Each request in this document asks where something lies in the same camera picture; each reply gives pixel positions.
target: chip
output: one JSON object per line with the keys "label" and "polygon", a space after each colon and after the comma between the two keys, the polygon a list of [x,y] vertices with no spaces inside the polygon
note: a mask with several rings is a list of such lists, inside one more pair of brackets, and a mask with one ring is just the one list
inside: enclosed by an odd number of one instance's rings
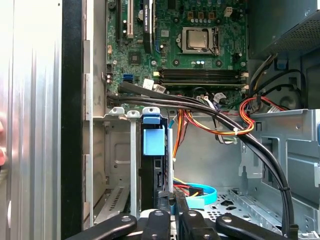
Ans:
{"label": "chip", "polygon": [[204,19],[205,15],[203,11],[198,12],[198,19]]}
{"label": "chip", "polygon": [[191,20],[194,18],[194,12],[193,11],[188,11],[188,20]]}
{"label": "chip", "polygon": [[141,52],[130,51],[129,54],[129,65],[139,65],[141,64]]}
{"label": "chip", "polygon": [[214,12],[209,12],[208,18],[211,20],[216,19],[216,14]]}

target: white connector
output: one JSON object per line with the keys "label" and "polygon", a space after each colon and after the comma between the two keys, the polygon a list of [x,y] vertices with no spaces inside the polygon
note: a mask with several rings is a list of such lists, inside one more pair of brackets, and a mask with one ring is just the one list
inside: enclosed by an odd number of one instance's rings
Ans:
{"label": "white connector", "polygon": [[128,0],[127,9],[127,37],[128,39],[134,38],[134,0]]}
{"label": "white connector", "polygon": [[229,18],[232,14],[232,7],[231,6],[227,6],[224,10],[224,16]]}

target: black cable bundle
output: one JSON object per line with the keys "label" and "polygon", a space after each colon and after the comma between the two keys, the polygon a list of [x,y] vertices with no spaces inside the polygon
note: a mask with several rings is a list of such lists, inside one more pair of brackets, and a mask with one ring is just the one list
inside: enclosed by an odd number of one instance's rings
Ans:
{"label": "black cable bundle", "polygon": [[[234,128],[243,130],[242,126],[240,126],[234,120],[230,119],[228,116],[215,109],[207,107],[205,104],[202,104],[194,98],[154,92],[130,84],[128,82],[124,82],[121,85],[121,89],[125,90],[125,92],[130,92],[136,95],[145,95],[148,97],[116,96],[113,94],[107,94],[107,98],[119,103],[153,106],[159,108],[182,109],[205,113],[209,116],[212,116],[232,131],[234,130]],[[283,204],[282,233],[284,235],[286,234],[291,239],[298,239],[297,225],[294,224],[294,208],[292,196],[286,176],[279,162],[272,155],[272,153],[268,149],[266,149],[266,147],[263,146],[259,141],[257,141],[257,139],[255,139],[255,137],[253,137],[251,134],[240,134],[238,135],[238,138],[243,141],[259,157],[259,159],[267,166],[271,174],[274,176],[281,192]]]}

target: black trim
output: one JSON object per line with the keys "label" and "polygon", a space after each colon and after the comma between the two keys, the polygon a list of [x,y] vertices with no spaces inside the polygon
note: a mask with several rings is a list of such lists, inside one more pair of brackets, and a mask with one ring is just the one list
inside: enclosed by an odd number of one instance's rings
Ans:
{"label": "black trim", "polygon": [[82,0],[62,0],[61,239],[82,230]]}

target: yellow wire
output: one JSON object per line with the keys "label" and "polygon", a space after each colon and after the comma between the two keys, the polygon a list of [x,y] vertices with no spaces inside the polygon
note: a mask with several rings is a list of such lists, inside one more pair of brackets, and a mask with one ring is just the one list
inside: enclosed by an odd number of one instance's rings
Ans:
{"label": "yellow wire", "polygon": [[[200,122],[198,122],[197,120],[195,120],[194,117],[193,117],[193,115],[192,115],[192,113],[188,112],[188,115],[189,115],[189,117],[190,117],[196,124],[200,125],[201,127],[205,128],[205,129],[207,129],[207,130],[212,131],[212,132],[215,133],[215,134],[220,134],[220,135],[236,135],[236,133],[235,133],[234,131],[229,131],[229,132],[227,132],[227,131],[214,131],[214,130],[208,128],[207,126],[202,125],[202,124],[201,124]],[[254,126],[254,125],[252,125],[249,129],[245,129],[245,130],[238,131],[237,134],[249,133],[249,132],[252,131],[253,129],[255,129],[255,126]]]}
{"label": "yellow wire", "polygon": [[190,196],[190,197],[195,197],[195,196],[197,196],[199,193],[198,192],[196,192],[195,194],[193,194],[192,196]]}
{"label": "yellow wire", "polygon": [[188,185],[188,184],[186,184],[184,181],[180,180],[179,178],[174,177],[173,179],[176,180],[176,181],[178,181],[178,182],[180,182],[180,183],[182,183],[182,184],[184,184],[184,185]]}

